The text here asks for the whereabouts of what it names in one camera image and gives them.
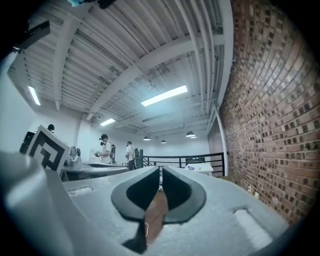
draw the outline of floor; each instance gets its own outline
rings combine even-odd
[[[166,194],[158,191],[145,213],[145,233],[147,245],[151,245],[162,229],[164,215],[168,212]]]

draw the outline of dark pants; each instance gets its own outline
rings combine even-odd
[[[130,160],[129,161],[129,171],[133,171],[136,169],[136,164],[135,164],[135,160]]]

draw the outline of backpack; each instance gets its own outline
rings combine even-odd
[[[130,147],[132,148],[131,157],[132,159],[135,159],[135,147],[133,145],[130,145]]]
[[[111,145],[111,152],[110,152],[110,158],[115,159],[116,155],[116,146],[114,144]]]
[[[134,154],[134,159],[140,158],[140,153],[139,153],[139,149],[138,148],[135,148],[133,150],[133,154]]]

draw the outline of white shirt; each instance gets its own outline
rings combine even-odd
[[[135,146],[134,145],[129,145],[126,147],[126,151],[125,151],[125,154],[127,155],[129,153],[129,161],[133,160],[134,159],[134,150],[135,150]]]
[[[107,141],[103,146],[102,146],[102,154],[105,154],[106,151],[109,151],[111,153],[111,142]],[[111,162],[110,155],[102,155],[101,156],[102,160],[101,162],[104,164],[109,164]]]

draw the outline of pipe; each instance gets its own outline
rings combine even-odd
[[[215,105],[215,103],[213,102],[212,104],[213,104],[213,105],[212,105],[211,115],[210,115],[210,118],[209,118],[208,126],[206,127],[206,130],[205,130],[205,133],[206,133],[206,134],[209,133],[209,131],[210,131],[211,127],[212,127],[212,123],[213,123],[213,122],[212,122],[212,118],[213,118],[214,113],[215,113],[215,110],[214,110],[214,105]]]
[[[214,120],[216,119],[216,117],[214,117],[214,119],[209,119],[209,122],[208,122],[208,126],[205,130],[205,133],[208,135],[210,130],[211,130],[211,127],[213,126],[214,124]]]
[[[212,26],[211,26],[211,21],[210,21],[210,17],[209,17],[209,13],[208,13],[208,9],[206,7],[205,1],[204,0],[200,0],[203,11],[204,11],[204,16],[205,16],[205,20],[206,23],[208,25],[208,29],[209,29],[209,35],[210,35],[210,41],[211,41],[211,60],[212,60],[212,77],[211,77],[211,84],[210,84],[210,92],[209,92],[209,99],[211,100],[212,98],[212,93],[214,90],[214,84],[215,84],[215,63],[216,63],[216,58],[215,58],[215,42],[214,42],[214,34],[212,33]]]
[[[197,64],[197,69],[198,69],[198,73],[199,73],[199,79],[200,79],[200,95],[201,95],[201,102],[204,101],[204,74],[203,74],[203,69],[202,69],[202,65],[201,65],[201,59],[200,59],[200,52],[199,52],[199,46],[198,46],[198,41],[197,41],[197,37],[196,34],[192,28],[191,22],[188,18],[188,15],[186,13],[186,10],[183,6],[183,4],[181,3],[181,0],[175,0],[176,5],[178,6],[178,9],[180,10],[182,17],[184,19],[184,22],[186,24],[186,27],[189,31],[190,37],[191,37],[191,41],[193,43],[193,47],[194,47],[194,53],[195,53],[195,59],[196,59],[196,64]]]
[[[216,103],[213,104],[213,109],[216,115],[216,119],[218,120],[220,135],[221,135],[221,141],[222,141],[222,149],[223,149],[223,161],[224,161],[224,173],[225,176],[228,176],[228,155],[227,155],[227,147],[226,147],[226,138],[224,134],[224,128],[222,126],[222,122],[220,119],[220,115],[216,106]]]
[[[209,53],[209,44],[208,44],[208,36],[207,31],[204,23],[204,19],[201,15],[200,9],[196,0],[191,0],[191,5],[195,11],[196,18],[199,22],[200,26],[200,33],[203,40],[204,46],[204,55],[205,55],[205,62],[206,62],[206,100],[209,101],[210,99],[210,85],[211,85],[211,62],[210,62],[210,53]],[[209,113],[209,102],[206,103],[206,112]]]
[[[77,16],[75,16],[74,14],[68,12],[67,10],[65,9],[62,9],[61,7],[53,4],[53,3],[50,3],[52,6],[54,6],[55,8],[57,8],[59,11],[63,12],[63,13],[66,13],[67,15],[71,16],[72,18],[74,18],[75,20],[77,20],[78,22],[80,22],[81,24],[87,26],[89,29],[93,30],[94,32],[96,32],[98,35],[102,36],[112,47],[114,47],[117,51],[120,52],[120,54],[127,60],[129,61],[134,67],[136,67],[141,73],[142,75],[144,76],[144,78],[146,80],[148,80],[150,82],[150,79],[145,75],[145,73],[135,64],[135,62],[133,60],[131,60],[115,43],[113,43],[111,40],[109,40],[108,37],[106,37],[104,34],[100,33],[94,26],[91,26],[89,24],[87,24],[85,22],[84,19],[80,19],[78,18]]]

